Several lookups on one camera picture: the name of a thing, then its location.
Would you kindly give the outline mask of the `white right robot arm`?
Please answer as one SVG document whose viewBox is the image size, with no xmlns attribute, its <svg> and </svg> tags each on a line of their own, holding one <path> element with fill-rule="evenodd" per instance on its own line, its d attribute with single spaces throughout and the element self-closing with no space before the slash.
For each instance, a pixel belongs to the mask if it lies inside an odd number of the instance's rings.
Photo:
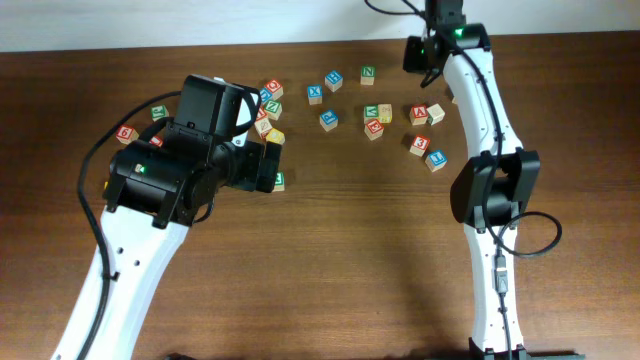
<svg viewBox="0 0 640 360">
<path fill-rule="evenodd" d="M 443 78 L 463 124 L 468 160 L 454 180 L 450 204 L 468 242 L 474 286 L 474 359 L 526 359 L 517 315 L 515 261 L 519 222 L 540 170 L 537 152 L 525 150 L 511 127 L 496 84 L 485 27 L 470 24 L 460 1 L 428 1 L 425 31 L 408 38 L 403 68 Z"/>
</svg>

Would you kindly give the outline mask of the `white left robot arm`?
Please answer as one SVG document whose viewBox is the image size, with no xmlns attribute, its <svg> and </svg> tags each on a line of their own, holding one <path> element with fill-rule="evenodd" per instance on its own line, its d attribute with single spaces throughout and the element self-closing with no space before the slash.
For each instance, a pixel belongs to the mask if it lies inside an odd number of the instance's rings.
<svg viewBox="0 0 640 360">
<path fill-rule="evenodd" d="M 175 116 L 117 151 L 96 216 L 77 194 L 97 242 L 56 359 L 128 359 L 156 288 L 191 227 L 212 213 L 223 187 L 270 193 L 281 145 L 248 140 L 263 91 L 221 78 L 188 76 Z"/>
</svg>

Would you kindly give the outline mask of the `green R block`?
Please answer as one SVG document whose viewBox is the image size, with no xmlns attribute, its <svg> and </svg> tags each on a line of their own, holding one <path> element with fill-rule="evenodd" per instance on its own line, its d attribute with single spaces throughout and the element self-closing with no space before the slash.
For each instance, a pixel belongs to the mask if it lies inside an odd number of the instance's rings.
<svg viewBox="0 0 640 360">
<path fill-rule="evenodd" d="M 285 190 L 285 177 L 283 172 L 278 172 L 276 174 L 276 179 L 274 183 L 274 192 L 281 192 Z"/>
</svg>

